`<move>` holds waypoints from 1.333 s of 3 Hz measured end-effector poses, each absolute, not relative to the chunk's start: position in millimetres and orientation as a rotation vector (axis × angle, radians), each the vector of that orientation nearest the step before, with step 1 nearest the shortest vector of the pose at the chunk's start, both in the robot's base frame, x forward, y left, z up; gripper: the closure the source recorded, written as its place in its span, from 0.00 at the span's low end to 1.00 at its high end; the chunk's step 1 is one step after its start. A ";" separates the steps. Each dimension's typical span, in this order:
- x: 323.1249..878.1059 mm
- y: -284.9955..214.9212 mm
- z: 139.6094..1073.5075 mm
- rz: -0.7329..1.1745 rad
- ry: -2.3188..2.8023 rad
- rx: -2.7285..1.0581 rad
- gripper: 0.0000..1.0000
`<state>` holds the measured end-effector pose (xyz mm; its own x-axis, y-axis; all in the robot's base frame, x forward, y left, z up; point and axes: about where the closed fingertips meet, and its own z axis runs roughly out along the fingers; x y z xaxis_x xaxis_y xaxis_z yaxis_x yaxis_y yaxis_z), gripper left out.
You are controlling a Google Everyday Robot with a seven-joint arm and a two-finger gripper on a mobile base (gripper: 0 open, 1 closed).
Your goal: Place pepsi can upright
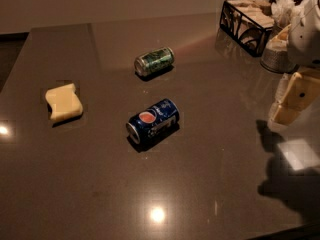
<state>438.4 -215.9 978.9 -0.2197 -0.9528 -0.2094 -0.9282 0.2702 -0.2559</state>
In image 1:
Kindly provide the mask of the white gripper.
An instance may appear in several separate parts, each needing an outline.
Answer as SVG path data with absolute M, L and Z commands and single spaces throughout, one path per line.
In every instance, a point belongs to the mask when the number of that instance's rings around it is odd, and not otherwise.
M 269 121 L 289 126 L 320 96 L 320 0 L 303 0 L 291 19 L 288 32 L 289 60 L 300 66 L 284 73 L 275 92 Z

